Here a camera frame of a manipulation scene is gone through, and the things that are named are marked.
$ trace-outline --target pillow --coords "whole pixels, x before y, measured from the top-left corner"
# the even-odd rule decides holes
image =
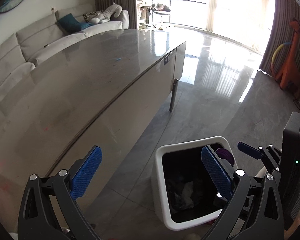
[[[79,23],[71,13],[59,19],[58,23],[70,34],[82,31],[90,26],[93,26],[92,23]]]
[[[84,18],[85,22],[89,22],[93,17],[97,16],[100,13],[103,13],[103,10],[102,11],[85,13],[85,14],[83,14],[83,18]]]

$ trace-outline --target teal pillow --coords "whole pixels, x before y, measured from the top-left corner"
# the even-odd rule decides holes
[[[69,33],[79,32],[90,26],[93,26],[92,23],[79,23],[71,13],[59,19],[58,23]]]

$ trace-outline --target orange plastic toy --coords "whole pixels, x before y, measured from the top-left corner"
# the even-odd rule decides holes
[[[298,87],[298,91],[295,93],[295,96],[297,96],[300,95],[300,73],[294,62],[294,59],[296,56],[298,41],[300,37],[300,24],[297,21],[292,21],[290,22],[290,26],[294,30],[291,48],[281,69],[275,76],[275,80],[281,80],[281,89],[285,89],[290,81],[293,82]]]

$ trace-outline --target beige couch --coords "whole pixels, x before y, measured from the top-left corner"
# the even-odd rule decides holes
[[[79,22],[83,14],[93,11],[90,4],[63,9],[46,16],[22,30],[13,33],[0,45],[0,102],[25,75],[63,49],[83,39],[110,30],[128,29],[129,15],[122,11],[118,18],[97,24],[81,32],[68,34],[57,20],[72,13]]]

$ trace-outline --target marble floor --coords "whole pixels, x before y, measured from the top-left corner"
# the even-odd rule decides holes
[[[168,34],[158,33],[164,42]],[[281,148],[283,128],[291,112],[298,111],[292,96],[258,71],[260,55],[196,31],[180,33],[188,41],[173,112],[169,97],[85,213],[102,239],[181,240],[193,232],[202,237],[207,225],[176,232],[155,215],[150,176],[156,149],[221,135],[239,168],[254,176],[261,161],[239,152],[236,144]]]

